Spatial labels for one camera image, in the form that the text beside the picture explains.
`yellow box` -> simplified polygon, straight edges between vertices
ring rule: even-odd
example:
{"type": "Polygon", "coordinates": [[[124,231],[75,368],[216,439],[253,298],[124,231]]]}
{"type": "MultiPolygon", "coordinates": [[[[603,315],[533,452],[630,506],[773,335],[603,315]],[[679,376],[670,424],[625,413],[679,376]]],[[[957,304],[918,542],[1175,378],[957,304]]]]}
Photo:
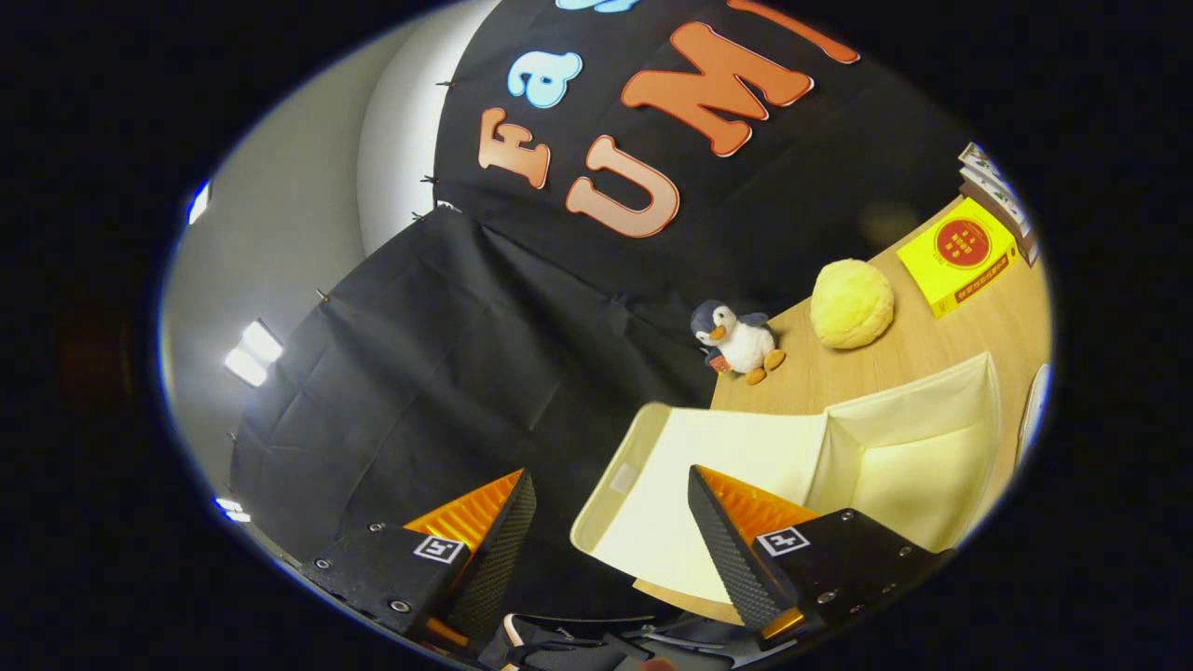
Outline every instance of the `yellow box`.
{"type": "Polygon", "coordinates": [[[972,298],[1019,256],[1015,236],[970,198],[896,253],[937,318],[972,298]]]}

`stuffed penguin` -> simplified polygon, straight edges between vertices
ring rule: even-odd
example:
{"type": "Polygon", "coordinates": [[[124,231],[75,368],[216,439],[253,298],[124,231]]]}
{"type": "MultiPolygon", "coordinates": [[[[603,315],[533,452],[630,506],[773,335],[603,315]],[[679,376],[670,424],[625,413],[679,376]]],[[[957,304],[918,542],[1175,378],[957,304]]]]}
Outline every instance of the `stuffed penguin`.
{"type": "Polygon", "coordinates": [[[774,347],[767,320],[762,313],[738,318],[721,301],[705,301],[692,312],[692,334],[710,347],[704,363],[722,357],[730,370],[746,374],[747,384],[758,384],[786,358],[774,347]]]}

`red circular label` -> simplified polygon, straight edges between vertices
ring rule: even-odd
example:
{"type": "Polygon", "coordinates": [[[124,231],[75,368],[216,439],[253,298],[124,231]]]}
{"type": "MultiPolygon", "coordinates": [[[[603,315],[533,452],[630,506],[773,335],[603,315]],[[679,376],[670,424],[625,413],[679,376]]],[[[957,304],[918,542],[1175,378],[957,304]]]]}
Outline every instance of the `red circular label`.
{"type": "Polygon", "coordinates": [[[950,265],[973,267],[990,256],[990,238],[976,221],[954,218],[937,232],[937,252],[950,265]]]}

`black cloth backdrop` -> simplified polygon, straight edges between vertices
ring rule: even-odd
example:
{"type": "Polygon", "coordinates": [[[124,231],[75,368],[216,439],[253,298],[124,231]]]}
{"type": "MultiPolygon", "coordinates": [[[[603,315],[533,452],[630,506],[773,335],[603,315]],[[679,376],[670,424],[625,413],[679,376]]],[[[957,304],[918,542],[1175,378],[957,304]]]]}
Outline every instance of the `black cloth backdrop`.
{"type": "Polygon", "coordinates": [[[865,53],[836,63],[722,1],[601,14],[503,0],[453,79],[435,196],[463,214],[440,207],[402,230],[289,337],[251,394],[230,485],[253,522],[305,561],[347,531],[404,523],[525,467],[538,511],[507,610],[672,612],[568,533],[643,404],[711,401],[716,374],[688,332],[691,309],[716,297],[775,314],[808,297],[824,264],[880,251],[859,229],[864,208],[902,203],[922,220],[957,195],[969,135],[865,53]],[[623,106],[639,69],[694,72],[668,43],[688,20],[805,72],[815,88],[750,122],[752,140],[725,159],[663,112],[623,106]],[[506,91],[509,66],[531,50],[583,59],[556,107],[506,91]],[[542,191],[480,167],[481,113],[493,106],[528,128],[531,144],[550,146],[542,191]],[[602,134],[679,187],[679,214],[657,235],[625,238],[563,208],[583,174],[645,204],[637,186],[583,168],[602,134]]]}

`orange letter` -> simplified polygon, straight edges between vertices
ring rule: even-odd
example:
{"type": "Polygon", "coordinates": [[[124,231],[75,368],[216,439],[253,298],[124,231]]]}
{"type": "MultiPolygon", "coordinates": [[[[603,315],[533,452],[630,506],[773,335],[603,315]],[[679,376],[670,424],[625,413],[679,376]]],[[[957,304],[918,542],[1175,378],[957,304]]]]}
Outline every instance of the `orange letter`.
{"type": "Polygon", "coordinates": [[[727,1],[729,2],[729,6],[733,7],[734,10],[741,10],[743,12],[753,12],[762,17],[764,19],[771,19],[772,21],[781,25],[783,27],[790,30],[791,32],[795,32],[799,37],[803,37],[808,42],[811,42],[812,44],[823,49],[824,53],[828,54],[829,59],[833,59],[839,63],[845,63],[845,64],[855,63],[858,62],[859,59],[861,59],[861,55],[859,55],[853,49],[849,49],[845,44],[841,44],[840,42],[826,37],[824,35],[816,32],[815,30],[805,26],[804,24],[797,21],[796,19],[784,13],[775,12],[774,10],[765,5],[752,2],[750,0],[727,0],[727,1]]]}
{"type": "Polygon", "coordinates": [[[477,156],[481,167],[503,167],[525,177],[534,189],[542,189],[546,184],[551,148],[539,144],[533,149],[524,149],[521,143],[530,142],[530,131],[520,125],[501,123],[505,118],[506,111],[501,107],[489,107],[481,115],[481,153],[477,156]],[[501,140],[494,138],[494,133],[501,140]]]}
{"type": "Polygon", "coordinates": [[[672,44],[700,74],[642,70],[622,91],[629,107],[650,105],[699,130],[712,141],[712,153],[730,156],[754,134],[743,121],[728,122],[709,109],[752,119],[771,115],[742,79],[766,93],[772,105],[786,107],[812,87],[808,75],[792,72],[721,37],[703,23],[679,26],[672,44]]]}
{"type": "Polygon", "coordinates": [[[581,177],[571,184],[564,204],[569,213],[586,214],[622,235],[648,238],[659,233],[679,211],[679,190],[667,177],[622,152],[608,135],[601,135],[588,149],[588,170],[611,170],[650,192],[650,205],[631,210],[596,191],[593,180],[581,177]]]}

